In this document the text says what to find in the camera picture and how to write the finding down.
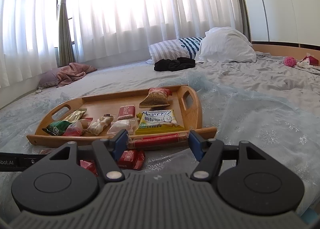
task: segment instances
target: wooden tray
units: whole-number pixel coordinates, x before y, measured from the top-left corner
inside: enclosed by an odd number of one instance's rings
[[[168,97],[169,107],[165,109],[173,109],[174,115],[179,125],[185,128],[186,132],[191,129],[196,130],[203,138],[213,138],[217,132],[216,127],[202,128],[202,109],[197,93],[186,85],[170,86],[166,87],[172,91],[172,96]],[[107,134],[110,127],[107,127],[99,136],[84,136],[81,137],[65,137],[65,136],[51,136],[45,133],[42,128],[47,127],[53,122],[52,116],[60,111],[62,108],[67,107],[69,111],[65,113],[60,119],[66,118],[69,114],[79,108],[87,108],[87,112],[82,118],[93,117],[93,121],[97,120],[106,113],[114,116],[115,120],[118,117],[119,109],[124,105],[135,105],[136,114],[141,111],[155,110],[139,108],[139,103],[148,95],[148,89],[135,90],[127,92],[118,92],[94,96],[86,96],[76,98],[67,102],[64,102],[53,110],[51,110],[40,122],[36,133],[34,135],[27,135],[28,140],[33,145],[46,146],[46,147],[59,147],[68,141],[76,141],[78,145],[89,145],[92,141],[102,138],[111,138],[113,135]],[[192,98],[192,104],[187,105],[186,98],[188,96]],[[161,134],[173,134],[177,132],[168,132]],[[148,135],[131,135],[132,139],[139,139]]]

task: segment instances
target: gray ribbed surface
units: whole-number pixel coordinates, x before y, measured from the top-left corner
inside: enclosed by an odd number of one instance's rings
[[[22,212],[11,226],[14,229],[301,229],[305,224],[293,212],[276,217],[242,214],[222,202],[209,183],[194,182],[185,174],[161,178],[131,174],[125,181],[107,184],[92,203],[76,212],[54,217]]]

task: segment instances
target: white pillow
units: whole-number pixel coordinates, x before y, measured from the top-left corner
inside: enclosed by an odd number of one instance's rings
[[[256,52],[242,33],[232,27],[215,27],[205,33],[196,62],[255,62]]]
[[[151,59],[146,63],[154,65],[161,59],[175,60],[178,57],[194,59],[202,39],[202,37],[189,37],[152,44],[149,46]]]

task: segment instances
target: red object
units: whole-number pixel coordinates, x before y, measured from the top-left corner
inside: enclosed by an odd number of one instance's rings
[[[313,56],[310,55],[310,56],[306,56],[303,60],[305,60],[307,58],[309,58],[309,60],[310,60],[310,65],[319,66],[319,61],[316,58],[314,58]]]
[[[145,154],[143,150],[126,150],[118,160],[118,166],[120,168],[140,169],[144,160]]]
[[[141,169],[145,159],[146,159],[146,156],[144,154],[144,151],[143,150],[138,151],[137,162],[133,169],[137,169],[137,170]]]
[[[80,166],[91,171],[95,176],[98,176],[94,161],[91,162],[91,161],[80,160]]]
[[[187,133],[175,133],[171,135],[163,135],[163,136],[153,136],[142,139],[135,139],[130,141],[128,144],[128,148],[144,148],[144,147],[152,147],[152,146],[160,146],[166,144],[172,144],[177,142],[186,141],[188,138]]]
[[[121,106],[119,110],[118,120],[125,120],[134,118],[135,115],[134,105]]]
[[[150,88],[149,89],[149,93],[152,93],[152,92],[155,92],[155,91],[159,91],[159,92],[165,93],[167,95],[167,97],[169,95],[172,95],[172,91],[170,91],[169,89],[166,89],[166,88]]]

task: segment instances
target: wooden bed frame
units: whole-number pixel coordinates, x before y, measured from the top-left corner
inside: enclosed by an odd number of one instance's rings
[[[309,53],[320,61],[320,51],[313,49],[273,44],[253,44],[252,48],[257,52],[269,52],[273,56],[292,56],[298,60],[303,59]]]

